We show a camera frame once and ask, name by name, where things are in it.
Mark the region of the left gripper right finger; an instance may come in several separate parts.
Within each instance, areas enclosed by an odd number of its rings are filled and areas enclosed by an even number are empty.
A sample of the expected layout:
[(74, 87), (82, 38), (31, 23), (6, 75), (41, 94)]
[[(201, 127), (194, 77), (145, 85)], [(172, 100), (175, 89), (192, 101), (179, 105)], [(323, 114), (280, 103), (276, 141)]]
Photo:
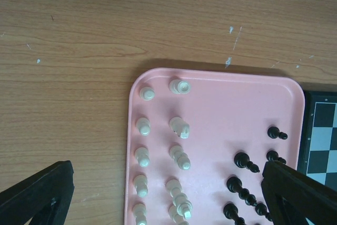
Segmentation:
[(262, 175), (274, 224), (336, 224), (336, 191), (279, 161), (266, 162)]

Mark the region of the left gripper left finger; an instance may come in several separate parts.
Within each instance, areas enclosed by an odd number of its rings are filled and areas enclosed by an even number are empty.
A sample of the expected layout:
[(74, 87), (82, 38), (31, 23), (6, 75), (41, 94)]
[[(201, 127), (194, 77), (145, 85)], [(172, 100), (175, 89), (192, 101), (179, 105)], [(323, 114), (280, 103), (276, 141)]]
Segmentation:
[(1, 192), (1, 224), (64, 224), (73, 174), (71, 161), (58, 161)]

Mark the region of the black pawn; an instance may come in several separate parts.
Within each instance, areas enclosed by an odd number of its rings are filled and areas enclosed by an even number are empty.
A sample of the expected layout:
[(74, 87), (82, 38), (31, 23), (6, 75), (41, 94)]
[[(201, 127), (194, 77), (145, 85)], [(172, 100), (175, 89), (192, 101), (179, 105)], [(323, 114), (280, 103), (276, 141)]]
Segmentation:
[(280, 157), (279, 154), (274, 150), (270, 150), (266, 154), (266, 158), (267, 158), (268, 161), (279, 161), (283, 164), (286, 164), (286, 159)]
[(272, 139), (286, 140), (288, 138), (288, 135), (284, 132), (281, 132), (276, 126), (269, 127), (267, 135)]
[(263, 216), (265, 217), (268, 221), (273, 221), (271, 214), (268, 212), (267, 207), (265, 204), (263, 204), (262, 202), (258, 203), (255, 206), (255, 212), (259, 215), (259, 216)]

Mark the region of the black white chessboard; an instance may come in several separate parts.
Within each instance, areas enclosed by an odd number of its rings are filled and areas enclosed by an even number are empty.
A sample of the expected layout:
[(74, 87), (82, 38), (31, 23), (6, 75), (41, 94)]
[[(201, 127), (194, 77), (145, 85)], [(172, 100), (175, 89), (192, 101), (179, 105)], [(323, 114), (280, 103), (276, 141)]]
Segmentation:
[(336, 190), (336, 92), (305, 91), (297, 170)]

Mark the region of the black queen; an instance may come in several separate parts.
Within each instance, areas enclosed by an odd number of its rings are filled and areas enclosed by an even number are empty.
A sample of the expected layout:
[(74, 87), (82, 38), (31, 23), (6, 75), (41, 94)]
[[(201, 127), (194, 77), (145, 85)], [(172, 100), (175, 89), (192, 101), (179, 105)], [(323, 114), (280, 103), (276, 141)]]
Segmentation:
[(226, 182), (226, 186), (230, 192), (237, 193), (239, 198), (245, 201), (246, 205), (253, 207), (257, 205), (255, 195), (250, 194), (247, 188), (242, 187), (242, 181), (238, 177), (230, 177)]

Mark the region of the black bishop far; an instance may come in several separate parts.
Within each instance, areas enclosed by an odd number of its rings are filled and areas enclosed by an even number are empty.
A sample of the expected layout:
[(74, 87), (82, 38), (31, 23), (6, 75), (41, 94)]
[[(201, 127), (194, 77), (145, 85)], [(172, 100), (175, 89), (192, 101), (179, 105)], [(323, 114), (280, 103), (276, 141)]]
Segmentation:
[(245, 152), (239, 152), (234, 157), (234, 163), (239, 168), (246, 168), (253, 173), (259, 173), (260, 169), (257, 164), (250, 160), (250, 157)]

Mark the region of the black king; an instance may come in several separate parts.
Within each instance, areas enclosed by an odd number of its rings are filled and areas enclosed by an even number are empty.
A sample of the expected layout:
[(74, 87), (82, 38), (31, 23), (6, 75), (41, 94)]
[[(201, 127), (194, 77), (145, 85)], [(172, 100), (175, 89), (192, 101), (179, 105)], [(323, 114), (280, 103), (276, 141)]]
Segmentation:
[(238, 214), (237, 206), (233, 203), (224, 206), (223, 214), (227, 219), (233, 220), (235, 225), (246, 225), (245, 220)]

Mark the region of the white pawn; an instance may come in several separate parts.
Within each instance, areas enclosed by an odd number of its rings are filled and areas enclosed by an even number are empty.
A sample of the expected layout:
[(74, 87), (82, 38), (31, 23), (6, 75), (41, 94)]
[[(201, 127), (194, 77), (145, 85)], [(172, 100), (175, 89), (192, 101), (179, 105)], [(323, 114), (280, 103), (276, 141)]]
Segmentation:
[(151, 131), (150, 121), (145, 117), (139, 118), (136, 121), (136, 127), (137, 127), (138, 131), (140, 132), (140, 134), (143, 135), (143, 136), (149, 135), (149, 133)]
[(154, 99), (155, 97), (155, 92), (151, 87), (143, 87), (139, 91), (140, 98), (142, 98), (145, 101), (150, 101)]
[(135, 187), (136, 193), (140, 198), (144, 198), (148, 194), (148, 180), (143, 174), (136, 176), (133, 179), (133, 185)]
[(146, 206), (143, 203), (137, 203), (132, 209), (136, 225), (147, 225)]
[(139, 166), (145, 168), (150, 164), (149, 151), (145, 147), (140, 147), (134, 152), (135, 158), (138, 161)]

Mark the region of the white queen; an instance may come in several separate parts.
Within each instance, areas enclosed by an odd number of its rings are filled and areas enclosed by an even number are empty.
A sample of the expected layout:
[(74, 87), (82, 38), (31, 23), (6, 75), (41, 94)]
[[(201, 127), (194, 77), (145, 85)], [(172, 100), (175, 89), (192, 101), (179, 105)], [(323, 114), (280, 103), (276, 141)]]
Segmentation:
[(173, 198), (172, 203), (176, 207), (177, 214), (185, 219), (190, 219), (192, 217), (192, 203), (188, 200), (187, 195), (182, 192), (179, 180), (169, 180), (165, 187)]

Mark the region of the pink plastic tray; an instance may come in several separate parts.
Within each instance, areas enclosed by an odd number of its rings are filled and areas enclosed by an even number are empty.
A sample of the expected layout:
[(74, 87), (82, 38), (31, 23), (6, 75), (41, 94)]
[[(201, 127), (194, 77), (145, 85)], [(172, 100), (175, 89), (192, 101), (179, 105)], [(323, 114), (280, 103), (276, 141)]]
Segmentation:
[[(191, 90), (187, 94), (172, 93), (169, 83), (174, 79), (188, 81)], [(139, 95), (146, 86), (155, 92), (150, 101)], [(165, 185), (177, 179), (192, 203), (189, 224), (232, 224), (223, 214), (229, 202), (237, 206), (246, 224), (268, 224), (237, 193), (231, 193), (226, 182), (232, 176), (238, 177), (257, 202), (264, 202), (261, 172), (237, 167), (234, 157), (245, 152), (262, 169), (266, 154), (275, 150), (288, 166), (296, 168), (304, 104), (301, 87), (287, 77), (168, 68), (143, 73), (129, 95), (124, 223), (136, 224), (132, 209), (143, 203), (147, 224), (174, 224), (168, 212), (173, 198)], [(176, 116), (190, 125), (187, 139), (179, 138), (169, 125)], [(136, 127), (142, 117), (151, 124), (147, 136)], [(288, 138), (270, 138), (267, 131), (271, 126)], [(175, 145), (187, 154), (189, 170), (181, 170), (170, 157), (169, 150)], [(139, 166), (134, 155), (140, 147), (149, 151), (150, 164), (145, 168)], [(137, 195), (133, 185), (133, 179), (140, 174), (148, 180), (144, 198)]]

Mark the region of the white king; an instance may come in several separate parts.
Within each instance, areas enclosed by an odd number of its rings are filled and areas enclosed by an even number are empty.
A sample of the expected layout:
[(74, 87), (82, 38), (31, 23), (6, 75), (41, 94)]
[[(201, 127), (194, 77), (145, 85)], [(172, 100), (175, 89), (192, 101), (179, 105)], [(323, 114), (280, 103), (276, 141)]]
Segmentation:
[(177, 224), (177, 225), (189, 225), (184, 218), (177, 213), (177, 208), (173, 204), (170, 206), (169, 210), (170, 218)]

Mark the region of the white bishop far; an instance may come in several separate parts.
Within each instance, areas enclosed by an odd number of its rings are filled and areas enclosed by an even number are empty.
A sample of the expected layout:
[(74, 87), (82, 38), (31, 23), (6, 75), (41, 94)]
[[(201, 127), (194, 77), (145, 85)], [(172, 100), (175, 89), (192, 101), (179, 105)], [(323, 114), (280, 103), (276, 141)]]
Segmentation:
[(169, 150), (169, 155), (181, 170), (190, 169), (191, 162), (180, 145), (172, 146)]

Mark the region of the white knight far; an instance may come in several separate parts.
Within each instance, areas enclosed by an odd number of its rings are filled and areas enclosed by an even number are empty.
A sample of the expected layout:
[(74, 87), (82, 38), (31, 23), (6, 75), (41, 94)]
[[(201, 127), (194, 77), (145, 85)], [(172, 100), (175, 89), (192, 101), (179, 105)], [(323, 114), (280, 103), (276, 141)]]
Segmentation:
[(190, 125), (181, 117), (174, 117), (169, 121), (169, 125), (174, 133), (181, 139), (187, 139), (190, 135)]

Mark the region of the white rook far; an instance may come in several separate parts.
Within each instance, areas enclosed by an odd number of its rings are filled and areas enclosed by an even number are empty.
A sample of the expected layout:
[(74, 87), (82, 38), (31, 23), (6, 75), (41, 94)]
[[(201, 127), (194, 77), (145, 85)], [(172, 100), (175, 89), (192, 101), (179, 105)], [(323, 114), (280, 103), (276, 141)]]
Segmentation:
[(187, 94), (191, 90), (191, 85), (188, 81), (174, 79), (170, 81), (169, 89), (174, 94)]

